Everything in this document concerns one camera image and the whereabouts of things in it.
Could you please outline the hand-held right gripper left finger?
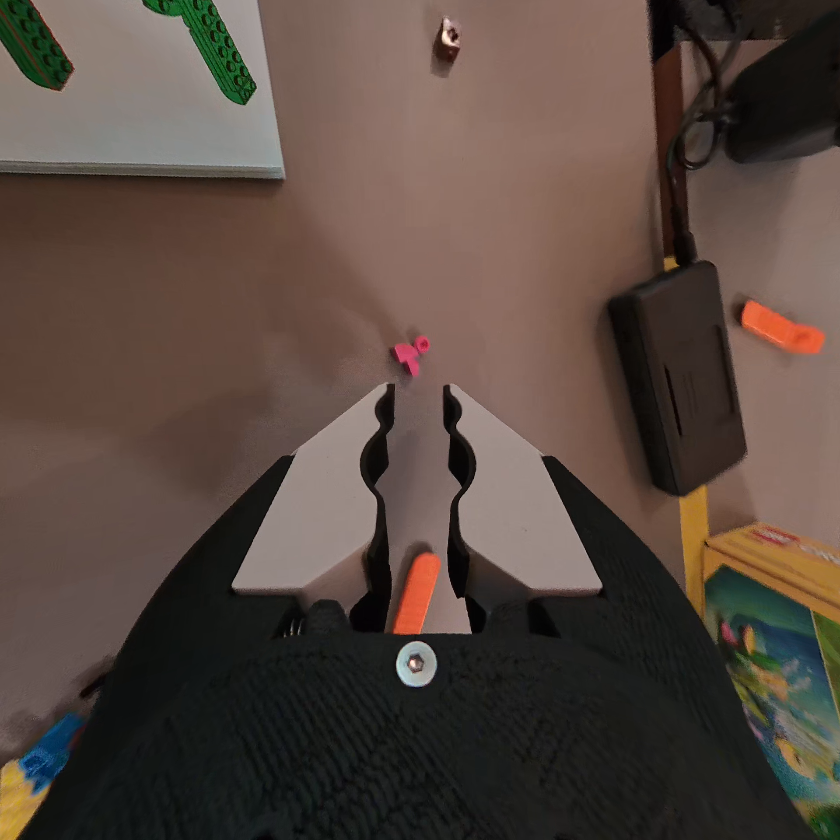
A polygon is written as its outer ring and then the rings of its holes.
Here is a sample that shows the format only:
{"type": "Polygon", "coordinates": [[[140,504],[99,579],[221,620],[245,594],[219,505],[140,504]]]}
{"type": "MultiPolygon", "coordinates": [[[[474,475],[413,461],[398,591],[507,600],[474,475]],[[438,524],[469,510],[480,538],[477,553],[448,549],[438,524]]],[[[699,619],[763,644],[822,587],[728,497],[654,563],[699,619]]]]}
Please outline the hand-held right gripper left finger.
{"type": "Polygon", "coordinates": [[[301,445],[233,579],[240,595],[282,595],[307,612],[335,601],[362,632],[385,630],[392,599],[385,502],[394,384],[301,445]]]}

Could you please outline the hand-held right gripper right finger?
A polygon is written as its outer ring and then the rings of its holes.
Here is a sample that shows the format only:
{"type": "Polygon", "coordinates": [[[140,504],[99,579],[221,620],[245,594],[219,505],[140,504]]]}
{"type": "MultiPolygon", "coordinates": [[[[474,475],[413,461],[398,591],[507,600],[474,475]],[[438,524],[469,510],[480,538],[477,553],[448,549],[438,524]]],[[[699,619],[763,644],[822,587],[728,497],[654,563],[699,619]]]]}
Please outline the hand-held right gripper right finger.
{"type": "Polygon", "coordinates": [[[500,606],[590,597],[603,584],[543,453],[463,389],[446,385],[448,576],[472,632],[500,606]]]}

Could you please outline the small pink brick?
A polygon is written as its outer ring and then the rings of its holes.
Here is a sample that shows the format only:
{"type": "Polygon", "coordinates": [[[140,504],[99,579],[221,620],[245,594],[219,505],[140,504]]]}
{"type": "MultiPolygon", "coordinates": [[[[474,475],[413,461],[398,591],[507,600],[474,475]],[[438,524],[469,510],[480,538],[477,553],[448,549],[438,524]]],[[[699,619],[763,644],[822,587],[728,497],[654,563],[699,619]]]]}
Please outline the small pink brick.
{"type": "Polygon", "coordinates": [[[397,343],[391,347],[394,360],[402,366],[405,373],[412,377],[419,376],[420,360],[430,350],[428,337],[418,335],[411,343],[397,343]]]}

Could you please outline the pile of coloured toy bricks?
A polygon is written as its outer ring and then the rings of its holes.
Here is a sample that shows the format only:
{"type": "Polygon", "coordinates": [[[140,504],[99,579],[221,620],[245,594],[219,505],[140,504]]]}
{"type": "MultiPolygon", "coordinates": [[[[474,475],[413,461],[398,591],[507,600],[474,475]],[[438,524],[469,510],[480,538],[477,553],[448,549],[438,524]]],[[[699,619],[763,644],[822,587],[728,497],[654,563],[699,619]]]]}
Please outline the pile of coloured toy bricks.
{"type": "Polygon", "coordinates": [[[67,765],[86,724],[87,718],[80,713],[66,714],[21,758],[2,767],[2,839],[19,838],[67,765]]]}

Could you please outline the grey desk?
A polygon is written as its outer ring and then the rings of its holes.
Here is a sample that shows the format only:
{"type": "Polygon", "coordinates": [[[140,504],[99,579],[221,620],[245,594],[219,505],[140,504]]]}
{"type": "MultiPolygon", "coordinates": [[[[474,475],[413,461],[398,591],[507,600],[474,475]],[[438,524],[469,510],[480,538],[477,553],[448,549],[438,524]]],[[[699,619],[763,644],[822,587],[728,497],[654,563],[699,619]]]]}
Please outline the grey desk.
{"type": "Polygon", "coordinates": [[[2,750],[414,330],[393,559],[447,536],[446,382],[679,553],[604,310],[658,248],[647,2],[259,5],[284,183],[2,178],[2,750]]]}

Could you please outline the orange brick separator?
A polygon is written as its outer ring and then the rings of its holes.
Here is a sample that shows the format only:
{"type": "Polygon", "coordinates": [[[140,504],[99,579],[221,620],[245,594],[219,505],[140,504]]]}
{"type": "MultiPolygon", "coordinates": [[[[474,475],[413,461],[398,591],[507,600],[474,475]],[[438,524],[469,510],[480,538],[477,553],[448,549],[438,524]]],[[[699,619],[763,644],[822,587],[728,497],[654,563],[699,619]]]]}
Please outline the orange brick separator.
{"type": "Polygon", "coordinates": [[[396,609],[392,625],[394,635],[416,635],[423,631],[440,569],[441,560],[434,552],[423,552],[415,557],[396,609]]]}

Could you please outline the yellow toy brick box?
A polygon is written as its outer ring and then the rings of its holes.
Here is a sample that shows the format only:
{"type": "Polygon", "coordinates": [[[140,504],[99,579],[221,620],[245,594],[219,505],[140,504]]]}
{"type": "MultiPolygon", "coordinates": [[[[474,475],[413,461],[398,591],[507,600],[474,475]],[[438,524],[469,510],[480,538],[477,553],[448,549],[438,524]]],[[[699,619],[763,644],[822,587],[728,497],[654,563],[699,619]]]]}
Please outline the yellow toy brick box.
{"type": "Polygon", "coordinates": [[[702,583],[764,757],[814,834],[838,838],[838,547],[755,522],[707,539],[702,583]]]}

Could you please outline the orange plastic tag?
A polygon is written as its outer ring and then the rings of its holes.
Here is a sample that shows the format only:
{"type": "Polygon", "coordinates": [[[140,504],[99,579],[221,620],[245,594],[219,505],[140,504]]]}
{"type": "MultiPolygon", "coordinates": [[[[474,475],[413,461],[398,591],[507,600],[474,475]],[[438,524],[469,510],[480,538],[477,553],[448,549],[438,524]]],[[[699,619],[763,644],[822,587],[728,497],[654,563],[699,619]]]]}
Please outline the orange plastic tag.
{"type": "Polygon", "coordinates": [[[740,323],[757,338],[792,354],[819,354],[825,341],[822,330],[794,322],[755,300],[742,306],[740,323]]]}

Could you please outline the light grey side table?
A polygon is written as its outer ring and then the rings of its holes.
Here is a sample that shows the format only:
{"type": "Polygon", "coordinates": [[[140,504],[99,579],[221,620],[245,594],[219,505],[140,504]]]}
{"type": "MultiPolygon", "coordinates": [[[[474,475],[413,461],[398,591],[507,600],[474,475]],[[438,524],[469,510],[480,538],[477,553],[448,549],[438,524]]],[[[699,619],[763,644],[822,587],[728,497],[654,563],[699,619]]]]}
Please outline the light grey side table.
{"type": "Polygon", "coordinates": [[[736,164],[719,153],[687,178],[699,257],[718,268],[747,454],[708,488],[710,529],[759,520],[838,545],[838,150],[736,164]],[[822,330],[818,354],[786,353],[739,324],[754,299],[822,330]]]}

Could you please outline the white instruction booklet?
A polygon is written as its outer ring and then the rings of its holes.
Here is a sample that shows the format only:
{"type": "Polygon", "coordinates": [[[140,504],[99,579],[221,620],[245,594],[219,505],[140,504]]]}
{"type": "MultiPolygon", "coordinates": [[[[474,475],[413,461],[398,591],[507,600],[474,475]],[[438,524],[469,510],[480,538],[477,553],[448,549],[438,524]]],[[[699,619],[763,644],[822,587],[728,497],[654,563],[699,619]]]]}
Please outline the white instruction booklet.
{"type": "Polygon", "coordinates": [[[2,1],[1,172],[281,180],[257,1],[2,1]]]}

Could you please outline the grey battery charger case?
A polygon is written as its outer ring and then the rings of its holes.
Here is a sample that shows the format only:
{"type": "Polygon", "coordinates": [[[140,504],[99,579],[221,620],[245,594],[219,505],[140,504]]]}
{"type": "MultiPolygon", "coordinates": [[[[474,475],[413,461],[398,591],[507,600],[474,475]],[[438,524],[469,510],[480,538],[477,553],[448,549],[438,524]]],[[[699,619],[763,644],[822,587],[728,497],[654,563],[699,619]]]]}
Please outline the grey battery charger case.
{"type": "Polygon", "coordinates": [[[743,70],[728,91],[727,157],[801,159],[838,146],[839,12],[824,14],[743,70]]]}

